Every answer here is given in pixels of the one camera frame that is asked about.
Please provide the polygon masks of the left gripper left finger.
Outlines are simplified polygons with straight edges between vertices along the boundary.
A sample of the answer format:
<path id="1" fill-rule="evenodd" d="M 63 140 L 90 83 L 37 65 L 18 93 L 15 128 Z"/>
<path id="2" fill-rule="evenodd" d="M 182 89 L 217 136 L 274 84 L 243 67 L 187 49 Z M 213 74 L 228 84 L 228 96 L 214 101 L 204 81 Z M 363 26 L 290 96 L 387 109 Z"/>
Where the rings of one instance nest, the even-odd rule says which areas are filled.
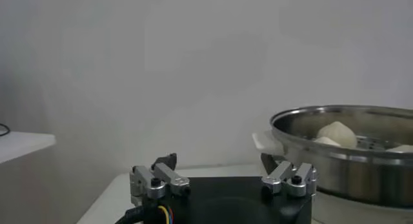
<path id="1" fill-rule="evenodd" d="M 130 199 L 139 206 L 144 199 L 160 200 L 167 195 L 188 197 L 190 180 L 176 171 L 177 154 L 157 158 L 151 167 L 134 166 L 130 171 Z"/>

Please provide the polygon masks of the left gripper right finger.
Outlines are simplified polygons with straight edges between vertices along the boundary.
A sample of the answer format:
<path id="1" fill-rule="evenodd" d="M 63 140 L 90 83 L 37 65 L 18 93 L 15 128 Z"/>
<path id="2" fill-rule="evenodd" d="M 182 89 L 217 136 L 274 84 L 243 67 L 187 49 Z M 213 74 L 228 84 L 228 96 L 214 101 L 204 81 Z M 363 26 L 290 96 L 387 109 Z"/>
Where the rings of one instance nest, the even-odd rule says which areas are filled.
<path id="1" fill-rule="evenodd" d="M 271 195 L 285 191 L 292 197 L 315 196 L 317 190 L 317 170 L 310 163 L 295 166 L 283 157 L 262 153 L 261 162 L 267 175 L 261 178 L 263 187 Z"/>

